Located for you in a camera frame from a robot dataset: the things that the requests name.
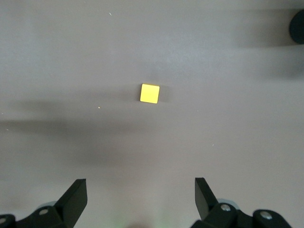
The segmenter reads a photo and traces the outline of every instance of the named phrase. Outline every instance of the black round object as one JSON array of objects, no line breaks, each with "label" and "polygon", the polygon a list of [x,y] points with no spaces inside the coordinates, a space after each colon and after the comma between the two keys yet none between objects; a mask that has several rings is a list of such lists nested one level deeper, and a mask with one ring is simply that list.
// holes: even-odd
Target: black round object
[{"label": "black round object", "polygon": [[304,10],[298,12],[289,25],[291,38],[298,44],[304,44]]}]

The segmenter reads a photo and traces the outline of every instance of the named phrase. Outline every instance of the yellow cube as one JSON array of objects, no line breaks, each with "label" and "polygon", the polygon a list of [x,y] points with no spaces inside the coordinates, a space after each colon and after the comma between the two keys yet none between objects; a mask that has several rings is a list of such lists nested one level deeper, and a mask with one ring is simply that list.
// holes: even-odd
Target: yellow cube
[{"label": "yellow cube", "polygon": [[159,92],[159,85],[143,84],[141,92],[141,101],[157,104]]}]

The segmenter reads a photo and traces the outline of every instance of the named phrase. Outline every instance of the metal screw head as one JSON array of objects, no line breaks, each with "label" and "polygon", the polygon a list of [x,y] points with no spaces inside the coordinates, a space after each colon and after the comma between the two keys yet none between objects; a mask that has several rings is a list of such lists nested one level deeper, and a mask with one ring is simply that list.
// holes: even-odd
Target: metal screw head
[{"label": "metal screw head", "polygon": [[222,204],[222,205],[220,206],[220,208],[222,208],[222,210],[224,210],[224,211],[231,211],[231,208],[230,208],[229,205],[227,205],[227,204]]},{"label": "metal screw head", "polygon": [[6,222],[6,218],[0,218],[0,224],[3,224]]},{"label": "metal screw head", "polygon": [[268,219],[268,220],[271,220],[272,219],[272,216],[271,214],[269,214],[267,211],[261,211],[260,212],[260,215],[265,218],[265,219]]},{"label": "metal screw head", "polygon": [[48,209],[43,209],[39,212],[39,215],[45,215],[46,213],[48,213]]}]

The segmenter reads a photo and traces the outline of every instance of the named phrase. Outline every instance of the silver bolt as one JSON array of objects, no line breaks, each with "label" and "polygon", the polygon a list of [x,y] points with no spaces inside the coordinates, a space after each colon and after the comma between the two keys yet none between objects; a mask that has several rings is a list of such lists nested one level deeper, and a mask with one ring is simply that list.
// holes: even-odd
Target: silver bolt
[{"label": "silver bolt", "polygon": [[0,224],[3,224],[6,222],[6,218],[0,218]]},{"label": "silver bolt", "polygon": [[227,205],[227,204],[222,204],[222,205],[220,206],[220,208],[222,208],[222,210],[224,210],[224,211],[231,211],[231,208],[230,208],[229,205]]},{"label": "silver bolt", "polygon": [[46,213],[48,213],[48,209],[43,209],[39,212],[39,215],[45,215]]},{"label": "silver bolt", "polygon": [[268,219],[268,220],[271,220],[272,219],[272,216],[271,214],[269,214],[267,211],[261,211],[260,212],[260,215],[265,218],[265,219]]}]

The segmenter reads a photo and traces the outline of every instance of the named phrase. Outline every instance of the yellow block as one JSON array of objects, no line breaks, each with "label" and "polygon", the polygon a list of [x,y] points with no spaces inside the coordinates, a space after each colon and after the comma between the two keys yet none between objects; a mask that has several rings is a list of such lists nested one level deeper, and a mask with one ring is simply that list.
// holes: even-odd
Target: yellow block
[{"label": "yellow block", "polygon": [[160,92],[159,85],[143,84],[141,101],[157,104],[159,92]]}]

